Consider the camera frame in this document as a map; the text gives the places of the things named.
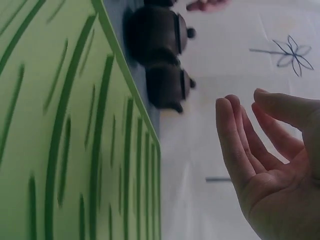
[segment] green panel with dark green stripes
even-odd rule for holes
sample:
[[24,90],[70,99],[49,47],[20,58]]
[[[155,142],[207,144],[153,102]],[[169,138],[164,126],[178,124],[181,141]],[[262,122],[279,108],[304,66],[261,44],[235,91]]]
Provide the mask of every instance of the green panel with dark green stripes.
[[1,0],[0,96],[0,239],[161,240],[159,141],[101,0]]

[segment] finger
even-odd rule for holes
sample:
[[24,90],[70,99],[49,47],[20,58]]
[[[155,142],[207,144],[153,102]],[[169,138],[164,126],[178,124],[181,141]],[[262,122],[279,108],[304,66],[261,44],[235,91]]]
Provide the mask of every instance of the finger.
[[269,116],[303,130],[305,123],[320,108],[319,100],[311,100],[262,89],[254,92],[254,101]]
[[246,110],[242,108],[242,121],[246,138],[253,156],[260,161],[266,170],[278,169],[283,163],[268,152],[260,137],[254,130],[251,121],[248,118]]
[[242,146],[230,101],[220,98],[215,106],[216,127],[224,163],[235,190],[240,193],[256,172]]
[[246,156],[248,157],[251,165],[253,166],[255,173],[259,174],[265,172],[266,169],[264,168],[264,166],[252,155],[250,151],[249,143],[244,130],[244,124],[242,119],[242,106],[240,105],[239,98],[235,95],[228,95],[225,98],[228,99],[231,103],[236,129],[238,131],[243,150]]
[[244,130],[244,124],[242,121],[240,100],[235,95],[228,95],[225,98],[228,99],[229,102],[231,103],[233,116],[234,116],[234,120],[235,120],[235,124],[236,124],[236,129],[238,131],[243,150],[248,155],[250,153],[250,148],[249,148],[249,143],[248,143],[247,136],[246,136],[246,133]]
[[305,148],[302,141],[291,136],[274,118],[265,114],[256,103],[252,104],[252,110],[275,149],[286,159],[291,161]]
[[195,1],[186,6],[186,10],[189,12],[199,11],[203,8],[204,3],[200,1]]
[[216,1],[206,1],[206,0],[198,0],[195,2],[192,2],[186,6],[186,10],[189,12],[207,12],[207,13],[213,13],[220,11],[225,8],[228,1],[223,2],[216,2]]

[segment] dark clay teapot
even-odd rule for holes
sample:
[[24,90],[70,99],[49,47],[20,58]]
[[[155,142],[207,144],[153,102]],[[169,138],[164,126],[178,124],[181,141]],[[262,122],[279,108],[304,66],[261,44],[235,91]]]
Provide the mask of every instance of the dark clay teapot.
[[138,9],[125,26],[129,51],[146,68],[159,63],[179,65],[177,55],[186,48],[188,38],[195,36],[195,29],[187,28],[181,15],[160,6]]
[[146,88],[149,101],[158,109],[183,112],[181,101],[186,100],[196,82],[186,71],[174,65],[158,65],[146,70]]
[[172,7],[177,0],[144,0],[144,5],[155,5],[160,7]]

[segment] blurred hand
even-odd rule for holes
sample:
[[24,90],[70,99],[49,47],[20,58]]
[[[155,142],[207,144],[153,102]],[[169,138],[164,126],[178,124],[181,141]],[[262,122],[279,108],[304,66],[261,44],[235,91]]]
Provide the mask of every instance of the blurred hand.
[[226,7],[229,0],[197,0],[186,6],[189,12],[201,11],[201,12],[217,12]]
[[[270,154],[239,99],[216,101],[225,165],[242,212],[263,240],[320,240],[320,101],[257,89],[252,110],[274,147]],[[302,131],[303,141],[276,121]]]

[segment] flower drawing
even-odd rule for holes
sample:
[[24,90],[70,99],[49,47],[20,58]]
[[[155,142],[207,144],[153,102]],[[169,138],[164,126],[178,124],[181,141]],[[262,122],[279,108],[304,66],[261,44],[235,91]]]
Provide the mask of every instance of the flower drawing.
[[249,49],[251,52],[267,53],[272,55],[281,55],[276,66],[279,68],[292,66],[294,73],[298,77],[302,77],[302,67],[314,70],[310,62],[305,56],[311,51],[311,46],[298,45],[297,42],[288,35],[287,42],[272,40],[281,51],[267,51],[260,49]]

